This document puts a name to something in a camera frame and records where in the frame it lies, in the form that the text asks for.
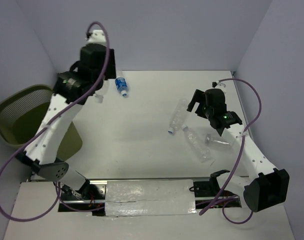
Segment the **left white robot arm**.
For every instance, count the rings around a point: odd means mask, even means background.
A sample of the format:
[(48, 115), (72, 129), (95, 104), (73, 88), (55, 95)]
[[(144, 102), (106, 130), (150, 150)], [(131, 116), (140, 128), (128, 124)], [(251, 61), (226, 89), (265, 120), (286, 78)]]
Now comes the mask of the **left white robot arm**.
[(60, 182), (78, 199), (92, 190), (90, 181), (58, 156), (73, 119), (89, 97), (104, 100), (106, 81), (116, 77), (114, 49), (107, 43), (87, 43), (70, 70), (59, 73), (48, 110), (35, 134), (16, 157), (38, 176)]

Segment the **blue label plastic bottle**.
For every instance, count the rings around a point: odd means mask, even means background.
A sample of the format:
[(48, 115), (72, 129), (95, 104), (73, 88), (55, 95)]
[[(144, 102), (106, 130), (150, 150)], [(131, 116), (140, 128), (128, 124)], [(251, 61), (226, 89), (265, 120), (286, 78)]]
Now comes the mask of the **blue label plastic bottle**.
[(128, 88), (126, 79), (124, 78), (122, 71), (116, 72), (116, 79), (114, 80), (114, 82), (115, 82), (116, 89), (120, 93), (120, 95), (123, 98), (127, 98), (129, 88)]

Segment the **clear crushed plastic bottle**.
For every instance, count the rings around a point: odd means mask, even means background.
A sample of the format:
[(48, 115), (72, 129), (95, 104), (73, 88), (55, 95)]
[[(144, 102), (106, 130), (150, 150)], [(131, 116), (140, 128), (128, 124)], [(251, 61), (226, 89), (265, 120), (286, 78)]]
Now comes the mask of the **clear crushed plastic bottle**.
[(93, 96), (97, 103), (101, 104), (103, 102), (104, 95), (107, 94), (109, 85), (109, 80), (104, 80), (101, 89), (95, 91)]

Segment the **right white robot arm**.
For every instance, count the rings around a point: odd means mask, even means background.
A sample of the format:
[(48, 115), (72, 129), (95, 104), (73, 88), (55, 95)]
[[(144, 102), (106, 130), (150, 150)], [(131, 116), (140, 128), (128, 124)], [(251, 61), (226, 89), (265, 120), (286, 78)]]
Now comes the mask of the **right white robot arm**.
[(207, 119), (219, 136), (237, 153), (237, 164), (242, 164), (248, 177), (232, 170), (220, 170), (210, 175), (209, 190), (220, 196), (226, 190), (240, 197), (242, 206), (254, 213), (285, 202), (290, 176), (285, 169), (277, 169), (261, 152), (249, 135), (241, 118), (228, 111), (225, 94), (221, 89), (197, 89), (188, 104), (187, 111), (195, 106), (197, 116)]

